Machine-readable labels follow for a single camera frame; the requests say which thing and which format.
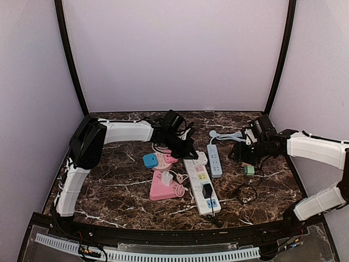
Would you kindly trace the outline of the blue cube adapter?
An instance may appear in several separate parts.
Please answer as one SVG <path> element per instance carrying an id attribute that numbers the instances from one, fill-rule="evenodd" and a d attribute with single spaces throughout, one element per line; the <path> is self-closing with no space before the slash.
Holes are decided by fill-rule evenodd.
<path id="1" fill-rule="evenodd" d="M 152 169 L 158 166 L 158 159 L 155 153 L 147 154 L 143 156 L 143 163 L 147 169 Z"/>

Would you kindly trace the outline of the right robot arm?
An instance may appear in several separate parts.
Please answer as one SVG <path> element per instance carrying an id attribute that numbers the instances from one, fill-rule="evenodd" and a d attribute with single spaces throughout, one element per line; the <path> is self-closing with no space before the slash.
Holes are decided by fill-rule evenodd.
<path id="1" fill-rule="evenodd" d="M 306 132 L 285 129 L 280 133 L 266 132 L 245 135 L 246 142 L 234 145 L 229 157 L 236 162 L 260 164 L 264 157 L 288 155 L 301 157 L 334 166 L 343 171 L 342 179 L 317 194 L 302 199 L 285 212 L 285 220 L 278 225 L 278 232 L 291 236 L 299 228 L 299 221 L 348 204 L 348 142 L 324 139 Z"/>

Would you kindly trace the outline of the pink triangular power strip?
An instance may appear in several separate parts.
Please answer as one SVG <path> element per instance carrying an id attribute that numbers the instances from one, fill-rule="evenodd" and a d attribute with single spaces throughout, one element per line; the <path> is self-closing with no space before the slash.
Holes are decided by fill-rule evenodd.
<path id="1" fill-rule="evenodd" d="M 161 183 L 161 174 L 162 172 L 160 171 L 155 171 L 153 174 L 151 189 L 149 193 L 149 198 L 151 199 L 151 201 L 183 197 L 185 194 L 184 187 L 181 184 L 177 183 L 174 180 L 174 177 L 172 185 L 166 187 L 164 184 Z"/>

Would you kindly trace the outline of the white square adapter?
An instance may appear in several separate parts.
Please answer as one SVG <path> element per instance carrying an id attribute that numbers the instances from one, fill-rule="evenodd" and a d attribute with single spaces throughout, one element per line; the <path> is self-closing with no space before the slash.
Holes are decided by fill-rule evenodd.
<path id="1" fill-rule="evenodd" d="M 194 164 L 195 165 L 207 165 L 208 159 L 207 156 L 204 152 L 202 151 L 196 151 L 198 158 L 194 159 Z"/>

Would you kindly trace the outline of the pink cube adapter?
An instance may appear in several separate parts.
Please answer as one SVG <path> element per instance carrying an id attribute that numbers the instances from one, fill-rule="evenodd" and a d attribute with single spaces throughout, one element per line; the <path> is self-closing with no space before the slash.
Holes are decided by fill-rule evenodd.
<path id="1" fill-rule="evenodd" d="M 174 158 L 172 156 L 171 151 L 168 151 L 168 152 L 164 153 L 164 161 L 167 164 L 174 164 L 174 163 L 178 162 L 178 159 Z"/>

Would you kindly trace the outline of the blue power strip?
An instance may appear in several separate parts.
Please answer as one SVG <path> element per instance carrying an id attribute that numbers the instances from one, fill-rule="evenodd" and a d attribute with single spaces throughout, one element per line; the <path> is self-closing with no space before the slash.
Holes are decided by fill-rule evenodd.
<path id="1" fill-rule="evenodd" d="M 221 162 L 219 158 L 219 152 L 217 146 L 213 144 L 214 140 L 218 141 L 235 141 L 246 142 L 243 138 L 242 132 L 235 132 L 231 134 L 219 134 L 215 130 L 209 132 L 210 141 L 207 145 L 207 152 L 209 157 L 210 173 L 212 178 L 221 178 L 223 175 Z"/>

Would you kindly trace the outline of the white long power strip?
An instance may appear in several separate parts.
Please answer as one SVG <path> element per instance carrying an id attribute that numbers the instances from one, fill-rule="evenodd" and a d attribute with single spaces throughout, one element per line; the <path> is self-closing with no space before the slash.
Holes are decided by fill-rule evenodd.
<path id="1" fill-rule="evenodd" d="M 208 175 L 206 165 L 195 165 L 194 159 L 183 160 L 186 173 L 189 176 L 191 185 L 191 191 L 195 198 L 195 203 L 198 208 L 198 212 L 201 216 L 216 215 L 221 211 L 221 205 L 219 203 L 218 196 L 213 188 L 213 194 L 211 198 L 205 199 L 202 194 L 202 186 L 206 183 L 213 184 Z"/>

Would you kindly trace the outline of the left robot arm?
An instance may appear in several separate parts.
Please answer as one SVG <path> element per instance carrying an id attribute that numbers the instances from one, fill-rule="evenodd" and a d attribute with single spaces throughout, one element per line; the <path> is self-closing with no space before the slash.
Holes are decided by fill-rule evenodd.
<path id="1" fill-rule="evenodd" d="M 177 159 L 197 159 L 191 126 L 180 129 L 185 119 L 169 110 L 165 116 L 143 118 L 138 121 L 116 121 L 84 117 L 69 141 L 67 165 L 60 190 L 52 206 L 51 214 L 59 216 L 55 228 L 65 238 L 77 233 L 77 226 L 67 217 L 75 213 L 75 205 L 82 185 L 101 159 L 103 147 L 114 142 L 141 141 L 161 144 Z"/>

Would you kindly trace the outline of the round beige power strip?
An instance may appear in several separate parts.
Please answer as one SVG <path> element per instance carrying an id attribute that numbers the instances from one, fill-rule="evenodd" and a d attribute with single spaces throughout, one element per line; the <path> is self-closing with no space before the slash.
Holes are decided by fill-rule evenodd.
<path id="1" fill-rule="evenodd" d="M 155 152 L 155 155 L 158 159 L 158 166 L 152 168 L 153 171 L 163 172 L 163 171 L 169 171 L 172 168 L 173 164 L 167 164 L 164 161 L 164 153 Z"/>

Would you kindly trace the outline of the white charger plug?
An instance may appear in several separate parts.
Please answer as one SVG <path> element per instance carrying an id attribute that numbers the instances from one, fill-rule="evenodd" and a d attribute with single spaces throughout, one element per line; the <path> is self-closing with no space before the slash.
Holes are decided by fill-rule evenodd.
<path id="1" fill-rule="evenodd" d="M 173 175 L 169 171 L 164 171 L 161 174 L 161 183 L 164 184 L 166 187 L 169 187 L 172 185 L 173 182 Z"/>

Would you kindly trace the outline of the green charger plug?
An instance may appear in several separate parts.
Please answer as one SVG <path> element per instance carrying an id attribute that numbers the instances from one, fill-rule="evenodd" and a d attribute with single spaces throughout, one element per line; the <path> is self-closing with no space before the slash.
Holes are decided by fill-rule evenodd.
<path id="1" fill-rule="evenodd" d="M 255 167 L 251 165 L 243 166 L 244 176 L 254 176 Z"/>

